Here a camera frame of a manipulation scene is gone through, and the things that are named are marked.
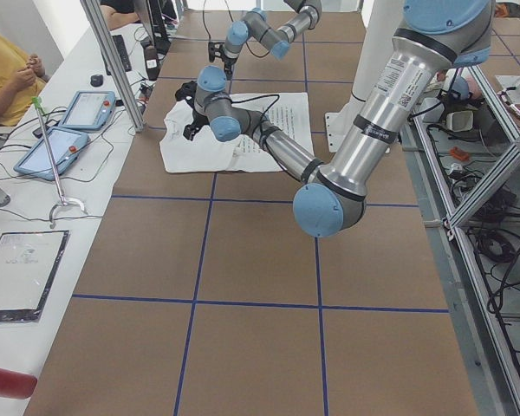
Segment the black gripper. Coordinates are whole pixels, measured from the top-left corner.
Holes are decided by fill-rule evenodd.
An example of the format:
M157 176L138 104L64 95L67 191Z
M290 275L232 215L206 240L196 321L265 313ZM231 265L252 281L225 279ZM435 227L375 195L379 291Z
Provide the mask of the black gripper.
M195 97L197 91L197 83L195 81L184 82L175 93L176 101L184 101L193 112L195 109ZM183 135L187 140L193 140L195 135L202 129L202 124L193 122L184 128Z
M210 62L214 62L216 59L222 61L225 60L224 42L208 42L208 58ZM231 62L224 63L224 73L228 81L233 79L234 64Z

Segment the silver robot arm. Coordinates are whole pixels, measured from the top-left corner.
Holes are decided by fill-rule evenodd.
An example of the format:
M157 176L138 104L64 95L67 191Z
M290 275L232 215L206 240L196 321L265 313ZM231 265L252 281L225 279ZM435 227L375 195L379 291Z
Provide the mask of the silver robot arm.
M393 53L382 69L344 141L323 163L272 124L266 113L236 107L226 93L232 65L244 44L255 39L273 56L283 57L302 32L322 15L318 1L294 1L293 19L271 28L260 10L234 22L223 42L210 45L211 59L222 67L202 69L182 85L178 100L192 108L184 135L192 140L209 127L221 142L240 135L259 147L301 183L293 201L296 222L310 236L328 237L358 223L365 211L366 183L386 149L396 140L413 106L440 71L484 62L491 50L492 1L407 1L392 38Z
M290 44L307 30L314 29L322 16L320 0L285 1L296 12L278 29L272 28L265 12L255 8L231 24L223 42L208 43L209 62L219 58L224 64L224 72L228 80L232 79L233 69L243 46L251 39L258 41L269 54L281 60L290 49Z

